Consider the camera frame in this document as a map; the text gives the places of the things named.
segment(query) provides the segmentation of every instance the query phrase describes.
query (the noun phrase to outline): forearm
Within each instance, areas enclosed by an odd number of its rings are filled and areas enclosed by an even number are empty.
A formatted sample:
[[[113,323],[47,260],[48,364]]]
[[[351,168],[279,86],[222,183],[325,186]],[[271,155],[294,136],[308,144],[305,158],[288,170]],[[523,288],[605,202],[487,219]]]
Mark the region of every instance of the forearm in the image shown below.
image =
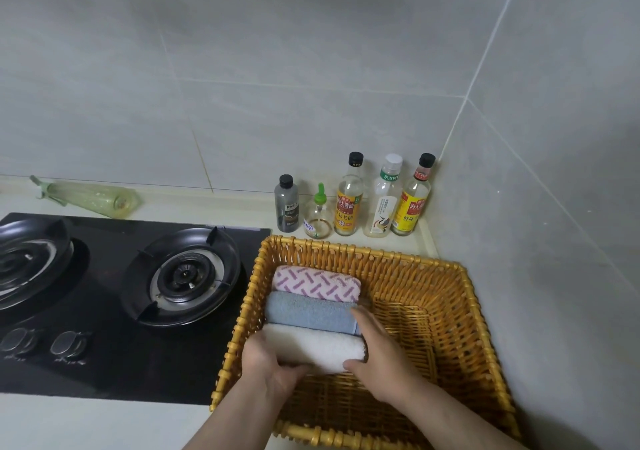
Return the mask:
[[[262,450],[283,404],[266,381],[242,377],[183,450]]]
[[[523,450],[442,388],[414,378],[395,405],[436,450]]]

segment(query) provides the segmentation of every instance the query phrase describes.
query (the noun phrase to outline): black glass cooktop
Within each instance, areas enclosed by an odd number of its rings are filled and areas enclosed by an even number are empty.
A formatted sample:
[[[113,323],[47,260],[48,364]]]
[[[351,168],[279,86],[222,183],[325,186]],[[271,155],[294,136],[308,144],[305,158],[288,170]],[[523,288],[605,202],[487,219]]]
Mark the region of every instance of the black glass cooktop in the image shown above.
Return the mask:
[[[0,392],[210,404],[270,233],[7,215]]]

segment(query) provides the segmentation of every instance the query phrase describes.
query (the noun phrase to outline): green label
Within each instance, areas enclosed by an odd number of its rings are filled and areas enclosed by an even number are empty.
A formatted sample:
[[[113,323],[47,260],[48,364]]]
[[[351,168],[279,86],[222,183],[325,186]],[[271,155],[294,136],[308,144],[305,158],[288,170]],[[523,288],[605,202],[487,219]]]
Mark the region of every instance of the green label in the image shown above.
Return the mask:
[[[388,182],[395,182],[396,180],[398,180],[398,177],[400,177],[400,174],[389,175],[388,173],[385,173],[384,170],[381,170],[380,177]]]

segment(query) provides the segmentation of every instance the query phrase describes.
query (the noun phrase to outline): yellow label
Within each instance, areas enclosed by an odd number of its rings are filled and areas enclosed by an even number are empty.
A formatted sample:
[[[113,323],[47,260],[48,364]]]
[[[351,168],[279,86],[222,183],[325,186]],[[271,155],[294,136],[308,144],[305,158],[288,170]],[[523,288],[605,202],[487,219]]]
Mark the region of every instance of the yellow label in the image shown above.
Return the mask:
[[[394,217],[393,227],[402,232],[413,231],[426,200],[426,197],[424,199],[413,197],[403,190],[400,197],[400,205],[396,211],[396,217]]]
[[[338,205],[335,207],[333,226],[336,231],[348,234],[355,231],[358,209],[362,195],[344,195],[338,190]]]

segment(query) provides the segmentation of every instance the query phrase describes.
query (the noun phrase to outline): stove knob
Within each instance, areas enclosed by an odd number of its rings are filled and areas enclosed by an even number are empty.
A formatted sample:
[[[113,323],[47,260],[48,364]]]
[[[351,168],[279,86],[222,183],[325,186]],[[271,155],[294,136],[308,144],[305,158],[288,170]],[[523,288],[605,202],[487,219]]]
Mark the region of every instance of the stove knob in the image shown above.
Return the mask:
[[[13,329],[0,342],[0,351],[12,354],[26,354],[38,343],[35,332],[24,328]]]
[[[76,332],[62,332],[51,345],[51,353],[64,359],[79,359],[87,347],[87,339]]]

